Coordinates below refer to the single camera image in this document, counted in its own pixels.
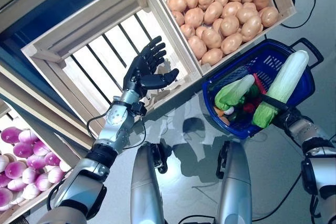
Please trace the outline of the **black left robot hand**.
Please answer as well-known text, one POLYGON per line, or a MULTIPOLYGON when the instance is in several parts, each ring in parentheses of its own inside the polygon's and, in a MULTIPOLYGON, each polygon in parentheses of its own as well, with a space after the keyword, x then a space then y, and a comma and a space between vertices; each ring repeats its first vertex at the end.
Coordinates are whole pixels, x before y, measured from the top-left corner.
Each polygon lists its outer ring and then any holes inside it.
POLYGON ((157 67, 164 62, 165 55, 165 43, 161 36, 157 36, 133 59, 123 78, 123 90, 133 90, 141 99, 149 90, 169 86, 176 79, 179 70, 175 68, 168 73, 156 73, 157 67))

